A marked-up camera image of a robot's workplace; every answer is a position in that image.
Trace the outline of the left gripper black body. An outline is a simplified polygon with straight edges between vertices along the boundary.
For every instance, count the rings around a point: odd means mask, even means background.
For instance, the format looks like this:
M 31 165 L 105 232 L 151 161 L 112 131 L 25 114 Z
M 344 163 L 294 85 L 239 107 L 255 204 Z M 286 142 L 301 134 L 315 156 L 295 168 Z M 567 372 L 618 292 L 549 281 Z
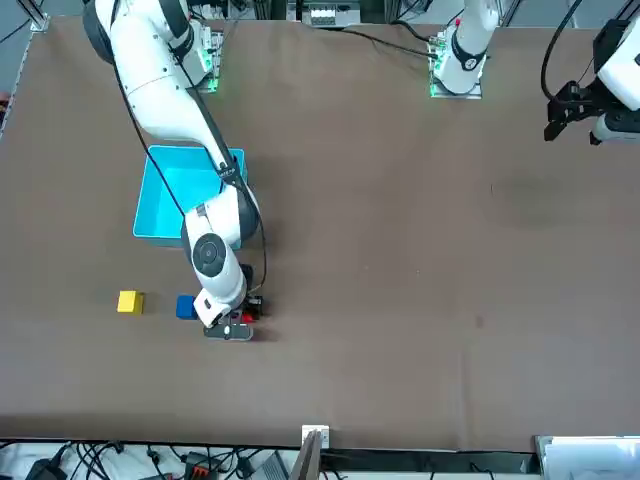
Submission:
M 583 88 L 576 81 L 569 81 L 563 90 L 563 109 L 568 120 L 584 120 L 601 114 L 598 98 L 590 88 Z

